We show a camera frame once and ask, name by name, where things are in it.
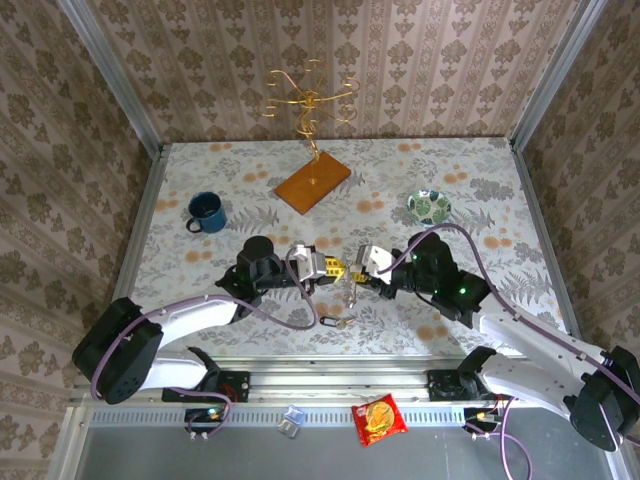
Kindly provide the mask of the dark blue enamel mug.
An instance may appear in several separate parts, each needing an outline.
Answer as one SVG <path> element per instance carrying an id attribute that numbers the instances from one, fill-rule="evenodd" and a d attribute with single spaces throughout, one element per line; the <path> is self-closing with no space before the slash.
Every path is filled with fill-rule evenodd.
<path id="1" fill-rule="evenodd" d="M 221 231 L 227 224 L 227 216 L 220 197 L 213 192 L 196 194 L 188 205 L 190 218 L 186 229 L 191 233 L 213 234 Z"/>

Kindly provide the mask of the small black controller board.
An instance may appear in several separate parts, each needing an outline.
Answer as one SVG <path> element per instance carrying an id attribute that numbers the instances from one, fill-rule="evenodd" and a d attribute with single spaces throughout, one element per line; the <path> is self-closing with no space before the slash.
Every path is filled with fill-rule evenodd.
<path id="1" fill-rule="evenodd" d="M 228 414 L 229 408 L 223 406 L 187 409 L 184 415 L 185 430 L 191 439 L 208 439 L 223 425 Z"/>
<path id="2" fill-rule="evenodd" d="M 463 428 L 469 433 L 496 433 L 503 420 L 503 415 L 496 409 L 465 408 Z"/>

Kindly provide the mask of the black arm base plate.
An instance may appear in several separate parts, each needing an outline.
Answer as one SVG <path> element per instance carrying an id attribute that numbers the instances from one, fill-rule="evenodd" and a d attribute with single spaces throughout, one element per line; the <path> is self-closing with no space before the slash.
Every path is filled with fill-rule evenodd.
<path id="1" fill-rule="evenodd" d="M 248 371 L 220 371 L 217 374 L 207 374 L 193 391 L 215 392 L 225 395 L 232 403 L 247 403 L 250 392 L 251 375 Z M 193 396 L 177 393 L 173 389 L 165 388 L 161 399 L 166 403 L 216 403 L 221 399 L 212 396 Z"/>
<path id="2" fill-rule="evenodd" d="M 461 378 L 455 369 L 428 370 L 426 376 L 432 401 L 475 400 L 482 396 L 477 383 Z"/>

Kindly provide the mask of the aluminium table edge rail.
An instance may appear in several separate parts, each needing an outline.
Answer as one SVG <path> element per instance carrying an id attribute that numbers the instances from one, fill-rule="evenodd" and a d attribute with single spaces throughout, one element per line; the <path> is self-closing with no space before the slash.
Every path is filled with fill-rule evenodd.
<path id="1" fill-rule="evenodd" d="M 100 306 L 100 312 L 105 310 L 112 300 L 123 296 L 131 296 L 134 291 L 151 220 L 165 179 L 170 149 L 170 145 L 161 146 L 153 158 L 132 231 L 126 243 L 122 263 L 118 270 L 114 288 L 111 290 L 112 295 Z"/>
<path id="2" fill-rule="evenodd" d="M 527 200 L 528 207 L 532 216 L 532 221 L 538 235 L 540 248 L 542 250 L 549 277 L 556 294 L 558 307 L 562 315 L 564 325 L 574 337 L 582 339 L 583 335 L 570 301 L 568 290 L 566 288 L 565 281 L 553 249 L 551 237 L 549 235 L 523 154 L 517 147 L 513 145 L 510 146 L 510 149 L 514 158 L 516 170 L 521 181 L 524 196 Z"/>

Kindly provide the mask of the red snack packet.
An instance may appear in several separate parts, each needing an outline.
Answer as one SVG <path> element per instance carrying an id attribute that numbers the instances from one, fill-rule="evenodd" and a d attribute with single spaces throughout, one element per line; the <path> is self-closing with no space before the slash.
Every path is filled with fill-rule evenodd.
<path id="1" fill-rule="evenodd" d="M 351 413 L 363 447 L 409 430 L 391 394 L 360 406 L 352 406 Z"/>

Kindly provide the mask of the aluminium frame post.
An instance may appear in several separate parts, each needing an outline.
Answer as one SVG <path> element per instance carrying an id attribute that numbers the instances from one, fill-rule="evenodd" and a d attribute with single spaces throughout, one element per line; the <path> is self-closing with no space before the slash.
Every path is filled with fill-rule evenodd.
<path id="1" fill-rule="evenodd" d="M 568 75 L 608 0 L 580 0 L 569 24 L 535 87 L 513 133 L 510 145 L 522 151 Z"/>
<path id="2" fill-rule="evenodd" d="M 59 0 L 71 25 L 79 35 L 102 74 L 117 103 L 129 120 L 138 139 L 152 159 L 162 152 L 163 141 L 156 132 L 140 96 L 128 79 L 124 62 L 110 45 L 104 29 L 99 25 L 87 0 Z"/>

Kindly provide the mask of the floral patterned tablecloth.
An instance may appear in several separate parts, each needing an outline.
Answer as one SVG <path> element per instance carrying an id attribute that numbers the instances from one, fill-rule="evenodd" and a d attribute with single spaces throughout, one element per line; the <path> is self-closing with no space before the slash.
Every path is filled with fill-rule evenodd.
<path id="1" fill-rule="evenodd" d="M 321 149 L 351 170 L 349 178 L 304 215 L 274 189 L 309 157 L 301 141 L 184 143 L 171 146 L 134 291 L 144 310 L 199 294 L 236 260 L 243 243 L 263 235 L 285 254 L 311 244 L 343 260 L 363 244 L 404 249 L 420 229 L 408 196 L 435 189 L 451 201 L 458 231 L 443 231 L 462 269 L 487 271 L 503 296 L 547 324 L 563 328 L 548 269 L 512 152 L 502 138 L 323 141 Z M 200 192 L 217 194 L 227 224 L 191 233 L 188 205 Z M 262 304 L 271 320 L 249 317 L 172 344 L 211 356 L 458 356 L 495 341 L 456 322 L 411 294 L 384 300 L 357 291 L 345 306 L 347 282 L 318 289 L 311 303 L 294 289 L 273 290 Z M 344 330 L 322 316 L 355 316 Z"/>

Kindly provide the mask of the small clear plastic case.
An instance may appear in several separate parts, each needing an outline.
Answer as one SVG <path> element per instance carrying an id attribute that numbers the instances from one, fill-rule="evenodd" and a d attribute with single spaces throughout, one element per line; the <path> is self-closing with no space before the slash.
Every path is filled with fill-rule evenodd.
<path id="1" fill-rule="evenodd" d="M 289 439 L 294 439 L 305 422 L 305 412 L 290 405 L 278 424 L 278 431 Z"/>

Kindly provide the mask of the green leaf pattern bowl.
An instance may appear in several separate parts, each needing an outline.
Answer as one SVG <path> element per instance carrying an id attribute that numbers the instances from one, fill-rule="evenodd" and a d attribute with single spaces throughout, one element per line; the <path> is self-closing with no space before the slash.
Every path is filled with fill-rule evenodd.
<path id="1" fill-rule="evenodd" d="M 438 190 L 421 189 L 412 192 L 407 198 L 407 210 L 410 217 L 426 226 L 445 223 L 451 214 L 449 198 Z"/>

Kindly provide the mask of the aluminium mounting rail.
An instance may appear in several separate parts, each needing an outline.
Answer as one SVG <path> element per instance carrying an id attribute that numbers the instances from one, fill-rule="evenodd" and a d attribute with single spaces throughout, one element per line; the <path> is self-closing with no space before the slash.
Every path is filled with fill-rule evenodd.
<path id="1" fill-rule="evenodd" d="M 402 404 L 431 400 L 427 373 L 455 370 L 461 356 L 228 357 L 216 360 L 222 373 L 242 374 L 250 405 L 347 406 L 391 393 Z M 166 387 L 193 389 L 207 369 L 194 354 L 167 353 L 147 376 L 124 380 L 122 406 L 156 406 Z"/>

